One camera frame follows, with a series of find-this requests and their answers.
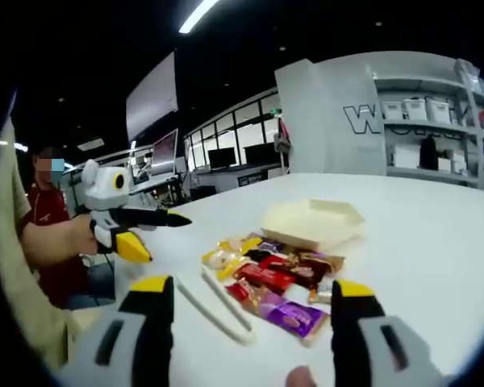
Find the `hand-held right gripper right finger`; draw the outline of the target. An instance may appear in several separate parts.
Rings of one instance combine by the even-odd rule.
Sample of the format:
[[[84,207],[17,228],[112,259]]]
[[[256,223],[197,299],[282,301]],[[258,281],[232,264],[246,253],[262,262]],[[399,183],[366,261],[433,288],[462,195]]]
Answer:
[[[348,280],[332,284],[335,386],[446,386],[428,344],[397,316],[387,315],[374,291]]]

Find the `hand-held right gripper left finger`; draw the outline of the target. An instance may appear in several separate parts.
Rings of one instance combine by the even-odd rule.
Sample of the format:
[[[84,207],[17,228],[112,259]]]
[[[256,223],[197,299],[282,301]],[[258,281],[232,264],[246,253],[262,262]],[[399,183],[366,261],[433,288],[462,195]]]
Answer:
[[[168,386],[173,348],[173,278],[132,284],[79,339],[58,373],[62,386]]]

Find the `person's left hand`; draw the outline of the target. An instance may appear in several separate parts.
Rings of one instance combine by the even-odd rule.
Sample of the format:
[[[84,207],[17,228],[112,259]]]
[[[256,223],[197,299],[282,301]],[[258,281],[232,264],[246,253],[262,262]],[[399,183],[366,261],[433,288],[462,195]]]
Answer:
[[[90,228],[89,214],[80,214],[72,219],[72,241],[77,254],[95,255],[98,253],[98,242]]]

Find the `person's right hand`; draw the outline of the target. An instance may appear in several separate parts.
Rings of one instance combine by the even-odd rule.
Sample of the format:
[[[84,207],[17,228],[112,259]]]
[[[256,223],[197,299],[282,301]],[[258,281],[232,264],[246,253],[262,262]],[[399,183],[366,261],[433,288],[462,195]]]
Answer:
[[[286,387],[316,387],[317,384],[306,365],[292,369],[286,377]]]

